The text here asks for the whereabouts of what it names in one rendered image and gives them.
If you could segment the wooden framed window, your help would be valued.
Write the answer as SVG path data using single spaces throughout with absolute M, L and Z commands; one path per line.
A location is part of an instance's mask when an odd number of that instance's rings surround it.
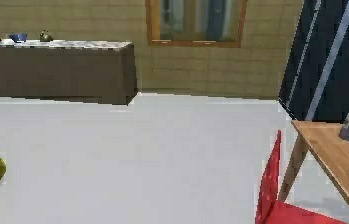
M 248 0 L 144 0 L 151 46 L 241 46 Z

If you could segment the wooden table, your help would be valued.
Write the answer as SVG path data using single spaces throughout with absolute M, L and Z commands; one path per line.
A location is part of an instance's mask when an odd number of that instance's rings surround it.
M 310 152 L 349 206 L 349 142 L 338 137 L 340 123 L 293 120 L 298 135 L 278 199 L 285 201 L 300 167 Z

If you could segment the brown kitchen counter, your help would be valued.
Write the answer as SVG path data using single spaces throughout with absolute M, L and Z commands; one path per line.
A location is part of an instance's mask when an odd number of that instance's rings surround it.
M 131 42 L 0 42 L 0 97 L 127 105 L 137 93 Z

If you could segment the red chair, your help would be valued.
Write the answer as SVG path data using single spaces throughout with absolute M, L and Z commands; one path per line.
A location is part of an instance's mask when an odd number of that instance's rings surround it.
M 254 224 L 346 224 L 277 199 L 282 132 L 276 140 L 261 177 Z

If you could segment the olive green kettle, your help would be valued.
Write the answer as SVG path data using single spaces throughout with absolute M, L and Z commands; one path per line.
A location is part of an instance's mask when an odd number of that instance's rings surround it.
M 40 41 L 41 42 L 51 42 L 53 40 L 54 40 L 54 38 L 48 33 L 47 30 L 43 30 L 40 33 Z

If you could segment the blue bowl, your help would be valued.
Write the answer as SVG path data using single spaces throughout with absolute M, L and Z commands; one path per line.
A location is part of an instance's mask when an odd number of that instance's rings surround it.
M 10 34 L 9 38 L 14 41 L 15 43 L 22 43 L 27 40 L 27 34 L 26 33 L 15 33 Z

